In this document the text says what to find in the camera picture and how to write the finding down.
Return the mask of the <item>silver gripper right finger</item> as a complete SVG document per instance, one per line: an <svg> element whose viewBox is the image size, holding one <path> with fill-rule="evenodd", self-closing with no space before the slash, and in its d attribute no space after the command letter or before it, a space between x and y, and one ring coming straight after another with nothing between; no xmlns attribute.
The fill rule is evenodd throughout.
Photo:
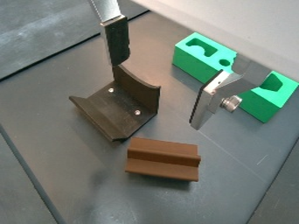
<svg viewBox="0 0 299 224"><path fill-rule="evenodd" d="M233 112L242 99L240 94L262 85L272 69L244 55L238 55L233 63L233 73L219 70L202 86L194 104L190 124L199 130L219 108Z"/></svg>

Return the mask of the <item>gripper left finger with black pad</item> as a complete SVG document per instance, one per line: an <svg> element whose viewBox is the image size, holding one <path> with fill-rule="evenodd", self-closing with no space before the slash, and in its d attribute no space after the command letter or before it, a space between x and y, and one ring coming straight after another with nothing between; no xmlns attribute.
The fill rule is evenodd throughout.
<svg viewBox="0 0 299 224"><path fill-rule="evenodd" d="M122 14L118 0L89 0L102 26L111 65L121 65L130 57L127 17Z"/></svg>

